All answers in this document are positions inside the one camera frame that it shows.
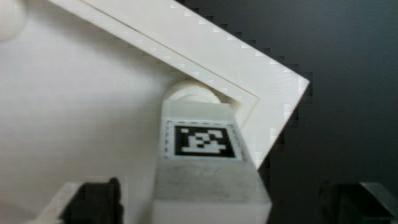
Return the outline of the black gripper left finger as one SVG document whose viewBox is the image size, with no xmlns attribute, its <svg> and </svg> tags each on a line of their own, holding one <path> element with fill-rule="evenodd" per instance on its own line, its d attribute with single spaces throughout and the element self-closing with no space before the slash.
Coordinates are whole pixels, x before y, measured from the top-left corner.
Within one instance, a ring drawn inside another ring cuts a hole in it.
<svg viewBox="0 0 398 224">
<path fill-rule="evenodd" d="M 123 224 L 121 183 L 68 183 L 37 217 L 37 224 Z"/>
</svg>

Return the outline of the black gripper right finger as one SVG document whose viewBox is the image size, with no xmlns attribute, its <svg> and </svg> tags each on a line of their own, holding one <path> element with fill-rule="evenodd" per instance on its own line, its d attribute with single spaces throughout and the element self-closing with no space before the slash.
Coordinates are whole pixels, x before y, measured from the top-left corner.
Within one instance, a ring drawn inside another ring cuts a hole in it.
<svg viewBox="0 0 398 224">
<path fill-rule="evenodd" d="M 398 224 L 398 198 L 379 182 L 325 182 L 322 224 Z"/>
</svg>

